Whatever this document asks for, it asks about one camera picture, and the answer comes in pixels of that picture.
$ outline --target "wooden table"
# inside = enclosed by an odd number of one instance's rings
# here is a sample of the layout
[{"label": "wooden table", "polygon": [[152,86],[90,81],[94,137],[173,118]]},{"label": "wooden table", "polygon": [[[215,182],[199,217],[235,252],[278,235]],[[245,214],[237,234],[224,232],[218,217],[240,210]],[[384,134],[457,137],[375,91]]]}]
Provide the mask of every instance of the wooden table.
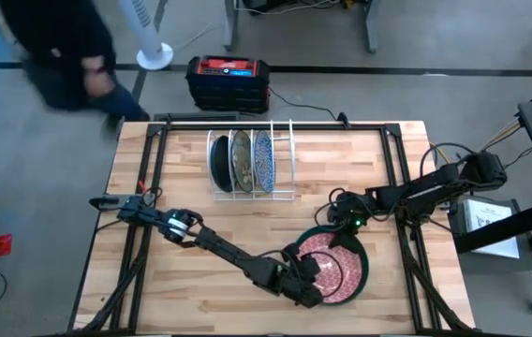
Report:
[{"label": "wooden table", "polygon": [[[130,194],[140,165],[146,124],[126,124],[111,171],[108,192]],[[429,143],[423,122],[401,123],[412,177]],[[380,135],[369,131],[295,131],[296,198],[293,201],[214,201],[206,167],[207,131],[170,131],[162,169],[164,196],[159,210],[187,208],[203,215],[205,224],[250,254],[281,249],[313,227],[313,214],[327,202],[335,187],[361,192],[388,184]],[[289,187],[288,144],[276,143],[277,186]],[[148,185],[153,172],[150,162]],[[434,164],[427,160],[425,170]],[[100,216],[98,226],[115,218]],[[433,218],[447,225],[444,213]],[[433,281],[449,306],[474,326],[464,279],[451,234],[435,226],[423,227]],[[126,225],[100,231],[95,238],[74,328],[89,322],[116,286]],[[138,333],[295,333],[377,334],[411,333],[413,325],[406,279],[393,218],[369,221],[358,238],[369,257],[370,274],[362,294],[342,306],[313,309],[294,306],[252,286],[229,263],[197,248],[181,249],[154,229],[152,235]],[[126,322],[130,287],[125,298]],[[428,314],[419,288],[425,326]]]}]

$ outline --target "white dish rack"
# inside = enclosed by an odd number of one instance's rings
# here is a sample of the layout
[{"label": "white dish rack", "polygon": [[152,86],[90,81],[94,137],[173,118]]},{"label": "white dish rack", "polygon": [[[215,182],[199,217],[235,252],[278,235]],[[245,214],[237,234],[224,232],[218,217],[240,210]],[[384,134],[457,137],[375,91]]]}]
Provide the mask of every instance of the white dish rack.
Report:
[{"label": "white dish rack", "polygon": [[255,177],[255,154],[254,154],[254,141],[255,137],[254,135],[257,133],[254,131],[254,129],[250,129],[248,131],[249,139],[251,141],[251,183],[252,183],[252,189],[251,192],[245,192],[239,188],[237,185],[237,180],[235,178],[235,173],[232,168],[231,158],[232,158],[232,142],[234,133],[241,129],[231,129],[228,132],[229,136],[229,177],[232,184],[232,191],[231,192],[225,192],[218,188],[216,183],[214,182],[214,178],[212,175],[212,166],[211,166],[211,156],[210,153],[212,151],[212,146],[214,145],[214,142],[218,137],[227,135],[226,133],[218,133],[214,132],[213,130],[210,130],[208,132],[208,139],[206,141],[206,160],[208,163],[208,176],[210,177],[210,184],[212,186],[212,191],[214,194],[214,200],[215,201],[237,201],[237,200],[263,200],[263,201],[272,201],[272,200],[293,200],[295,199],[295,139],[293,138],[293,122],[291,120],[288,121],[288,136],[285,137],[275,137],[274,136],[274,123],[273,121],[270,121],[270,141],[272,145],[273,150],[273,166],[276,162],[276,150],[274,148],[274,143],[276,141],[288,141],[289,142],[289,151],[290,151],[290,164],[291,164],[291,171],[290,171],[290,189],[278,189],[276,187],[276,182],[274,182],[274,190],[273,192],[266,192],[264,191],[259,183],[256,182]]}]

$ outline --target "concrete floor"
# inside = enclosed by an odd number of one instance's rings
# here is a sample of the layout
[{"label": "concrete floor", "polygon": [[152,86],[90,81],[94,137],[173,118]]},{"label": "concrete floor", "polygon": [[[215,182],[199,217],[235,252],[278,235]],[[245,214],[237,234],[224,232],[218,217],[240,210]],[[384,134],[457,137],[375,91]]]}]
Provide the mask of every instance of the concrete floor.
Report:
[{"label": "concrete floor", "polygon": [[[134,63],[135,40],[116,3],[96,0],[116,38],[120,63]],[[158,0],[146,0],[154,12]],[[160,35],[175,49],[208,23],[210,32],[175,57],[223,54],[222,4],[169,0]],[[360,11],[308,10],[250,18],[241,13],[233,54],[273,65],[532,69],[532,2],[526,0],[386,0],[380,50],[367,54]],[[14,60],[0,44],[0,61]],[[137,71],[120,72],[129,88]],[[532,77],[272,74],[289,100],[344,111],[352,120],[424,120],[431,141],[480,147],[532,97]],[[184,73],[149,73],[140,96],[151,113],[196,112]],[[260,119],[327,120],[316,110],[274,99]],[[100,132],[94,112],[50,111],[18,69],[0,70],[0,234],[13,251],[0,258],[8,281],[0,302],[0,336],[29,336],[67,327],[97,213],[87,200],[103,193],[116,142]],[[530,146],[525,132],[494,147],[506,161]],[[532,205],[532,154],[509,170],[492,198]],[[532,272],[466,274],[477,327],[532,336]]]}]

